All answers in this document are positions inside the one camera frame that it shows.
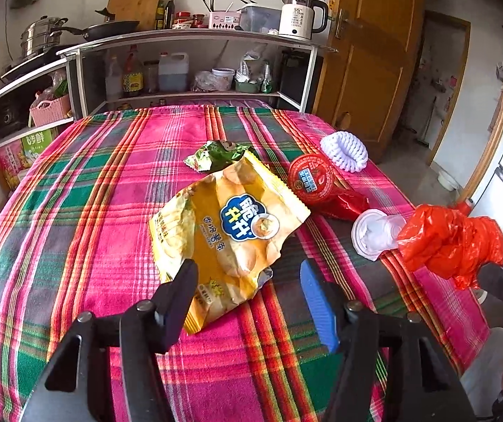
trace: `metal shelf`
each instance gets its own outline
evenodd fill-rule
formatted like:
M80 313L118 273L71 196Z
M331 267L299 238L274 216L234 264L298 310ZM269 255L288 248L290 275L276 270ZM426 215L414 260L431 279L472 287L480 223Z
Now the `metal shelf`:
M4 95L7 95L9 92L17 89L18 87L22 86L23 84L30 83L30 81L36 79L37 77L44 76L60 68L64 68L66 66L66 62L67 59L60 58L55 62L48 63L47 65L44 65L34 71L31 71L30 73L25 74L24 76L17 78L13 82L7 84L5 87L2 87L0 89L0 98L3 97Z
M130 98L119 98L118 100L111 100L105 103L127 103L134 100L151 100L158 98L174 98L174 97L185 97L185 98L264 98L264 97L280 97L279 92L273 93L245 93L238 92L237 90L227 90L227 91L214 91L214 92L170 92L170 93L156 93L152 95L138 95L138 97Z
M129 33L127 35L112 36L89 43L78 44L58 51L59 56L74 56L87 51L109 49L110 47L126 46L130 44L153 43L156 41L182 41L182 40L240 40L254 41L256 43L278 44L279 46L294 47L295 49L313 48L324 49L336 52L336 49L329 46L322 46L312 41L295 40L284 36L268 35L266 33L254 33L237 30L215 30L211 28L189 28L186 30L151 30Z
M17 132L12 133L11 135L8 135L4 138L0 138L0 147L8 145L9 143L12 143L13 141L17 141L17 139L21 139L27 135L31 135L36 132L42 132L44 130L48 130L49 128L54 128L54 127L57 127L60 125L64 125L64 123L70 123L70 122L73 122L73 117L58 120L56 122L47 123L46 125L41 125L40 127L22 128L21 130L18 130Z

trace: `door handle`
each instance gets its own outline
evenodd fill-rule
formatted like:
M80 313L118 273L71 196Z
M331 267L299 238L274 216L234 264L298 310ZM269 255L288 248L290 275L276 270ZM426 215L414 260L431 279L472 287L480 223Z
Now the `door handle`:
M349 25L354 25L357 28L363 28L363 24L359 22L358 20L351 20L349 18L349 11L344 11L343 9L339 9L339 12L337 14L337 21L335 25L335 38L340 40L341 39L341 31L343 29L343 25L349 24Z
M335 25L335 38L338 40L341 39L341 27L342 24L347 23L347 17L349 17L349 12L343 11L342 8L339 8L339 12L337 14L337 21Z
M338 130L347 130L351 125L351 114L348 111L342 112L341 115L335 119L334 128Z

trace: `pink basket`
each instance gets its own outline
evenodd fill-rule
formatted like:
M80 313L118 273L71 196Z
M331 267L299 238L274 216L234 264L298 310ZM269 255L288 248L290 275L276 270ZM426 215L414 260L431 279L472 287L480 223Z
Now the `pink basket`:
M65 119L70 109L70 96L64 95L62 98L57 98L52 101L43 100L36 108L31 108L30 112L33 116L35 126L40 127L47 123L58 122L59 120Z

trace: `green snack wrapper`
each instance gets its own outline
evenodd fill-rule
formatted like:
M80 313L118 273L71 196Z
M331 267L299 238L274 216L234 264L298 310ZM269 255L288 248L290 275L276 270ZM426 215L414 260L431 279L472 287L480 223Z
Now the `green snack wrapper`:
M251 143L232 143L231 141L207 141L193 155L189 155L185 164L193 170L202 172L217 172L237 162L250 151L257 156Z

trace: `door frame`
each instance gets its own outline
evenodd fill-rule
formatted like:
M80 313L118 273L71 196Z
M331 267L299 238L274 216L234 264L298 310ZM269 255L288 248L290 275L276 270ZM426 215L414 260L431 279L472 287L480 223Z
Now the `door frame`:
M433 20L434 22L439 22L440 24L450 25L456 28L464 29L464 48L462 50L462 55L460 56L460 66L458 67L458 76L457 76L457 84L454 87L453 95L450 98L450 106L449 110L446 113L444 118L443 125L441 126L441 130L439 131L439 135L433 145L433 149L427 155L427 165L431 165L433 159L437 151L439 150L439 146L443 141L443 137L446 133L446 128L449 126L450 118L453 116L454 108L457 103L458 94L460 93L460 87L462 86L462 78L464 77L464 70L466 69L466 60L468 59L468 50L470 47L470 22L468 20L459 19L458 17L454 17L452 15L442 14L435 11L425 11L425 22L427 20Z
M501 141L501 138L503 136L503 92L500 96L499 102L500 105L498 105L497 108L497 115L494 117L495 124L493 130L490 133L488 142L486 143L486 147L484 148L484 152L482 153L478 164L476 165L472 175L470 176L469 181L466 183L466 186L464 186L464 189L460 193L458 201L466 200L474 194L478 187L478 184L480 184L481 180L486 174L488 166L490 165L495 151L498 148L499 142Z

